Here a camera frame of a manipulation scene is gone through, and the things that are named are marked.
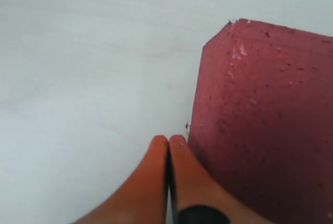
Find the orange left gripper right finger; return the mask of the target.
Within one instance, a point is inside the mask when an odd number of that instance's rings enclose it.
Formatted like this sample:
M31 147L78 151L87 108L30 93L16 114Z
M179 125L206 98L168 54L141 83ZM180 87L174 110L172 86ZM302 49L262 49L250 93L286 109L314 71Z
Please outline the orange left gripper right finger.
M221 187L181 135L169 140L174 223L270 223Z

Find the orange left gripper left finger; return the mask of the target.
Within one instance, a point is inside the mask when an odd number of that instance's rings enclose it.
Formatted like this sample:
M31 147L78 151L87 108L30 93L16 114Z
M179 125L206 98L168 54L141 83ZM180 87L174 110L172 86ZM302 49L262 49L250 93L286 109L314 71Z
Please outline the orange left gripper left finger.
M153 137L128 179L103 203L75 223L165 223L168 140Z

